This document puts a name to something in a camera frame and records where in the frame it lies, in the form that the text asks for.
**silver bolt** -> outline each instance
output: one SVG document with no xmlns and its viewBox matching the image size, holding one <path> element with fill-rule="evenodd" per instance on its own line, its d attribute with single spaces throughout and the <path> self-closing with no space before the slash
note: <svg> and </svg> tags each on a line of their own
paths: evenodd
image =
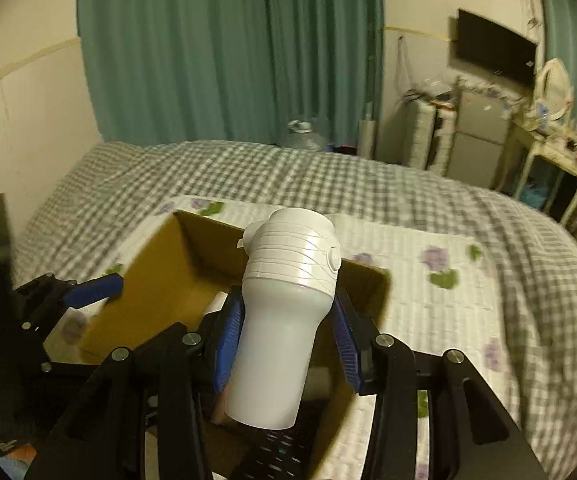
<svg viewBox="0 0 577 480">
<path fill-rule="evenodd" d="M 182 343 L 184 343 L 186 346 L 195 346 L 199 344 L 201 340 L 202 336 L 197 332 L 188 332 L 187 334 L 184 334 Z"/>
<path fill-rule="evenodd" d="M 128 349 L 123 346 L 115 348 L 110 356 L 113 361 L 123 361 L 128 357 Z"/>
<path fill-rule="evenodd" d="M 385 346 L 386 348 L 388 348 L 395 344 L 395 338 L 390 334 L 380 334 L 375 338 L 375 342 L 379 346 Z"/>
<path fill-rule="evenodd" d="M 448 357 L 450 362 L 455 363 L 456 365 L 459 365 L 464 359 L 462 352 L 459 350 L 449 350 L 446 353 L 446 357 Z"/>
</svg>

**cardboard box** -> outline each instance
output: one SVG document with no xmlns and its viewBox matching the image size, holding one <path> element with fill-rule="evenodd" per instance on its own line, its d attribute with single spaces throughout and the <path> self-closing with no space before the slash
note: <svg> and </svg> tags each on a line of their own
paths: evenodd
<svg viewBox="0 0 577 480">
<path fill-rule="evenodd" d="M 83 359 L 100 363 L 118 346 L 135 349 L 179 321 L 198 327 L 215 294 L 241 285 L 248 256 L 236 247 L 243 231 L 237 227 L 177 211 L 140 251 L 124 273 L 124 291 L 105 304 L 91 323 L 80 349 Z M 358 312 L 379 323 L 389 290 L 383 269 L 343 260 L 337 277 Z M 344 380 L 329 317 L 322 321 L 311 366 L 331 369 L 334 389 L 319 426 L 310 472 L 314 472 L 335 437 L 351 396 Z M 213 471 L 228 477 L 248 444 L 223 428 L 206 425 L 206 446 Z"/>
</svg>

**black screen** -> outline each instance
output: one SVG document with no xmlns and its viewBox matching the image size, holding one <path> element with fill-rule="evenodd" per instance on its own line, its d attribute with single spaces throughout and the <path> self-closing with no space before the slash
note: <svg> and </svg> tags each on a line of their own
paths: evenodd
<svg viewBox="0 0 577 480">
<path fill-rule="evenodd" d="M 525 86 L 533 85 L 536 44 L 497 23 L 459 9 L 457 57 Z"/>
</svg>

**white cylinder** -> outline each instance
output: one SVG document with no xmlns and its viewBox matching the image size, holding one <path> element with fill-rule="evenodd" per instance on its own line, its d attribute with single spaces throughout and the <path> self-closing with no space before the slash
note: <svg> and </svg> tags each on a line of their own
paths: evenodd
<svg viewBox="0 0 577 480">
<path fill-rule="evenodd" d="M 246 315 L 226 413 L 249 426 L 283 430 L 295 423 L 315 332 L 331 309 L 339 242 L 329 219 L 297 208 L 251 225 L 244 240 Z"/>
</svg>

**plaid comforter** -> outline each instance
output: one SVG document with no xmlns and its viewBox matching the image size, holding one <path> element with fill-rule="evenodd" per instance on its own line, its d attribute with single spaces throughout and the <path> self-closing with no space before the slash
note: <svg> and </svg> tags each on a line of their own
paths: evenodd
<svg viewBox="0 0 577 480">
<path fill-rule="evenodd" d="M 343 212 L 485 245 L 500 281 L 515 384 L 511 414 L 554 479 L 577 464 L 577 245 L 510 198 L 428 172 L 348 155 L 227 141 L 89 152 L 18 241 L 15 282 L 85 280 L 170 196 L 190 194 Z"/>
</svg>

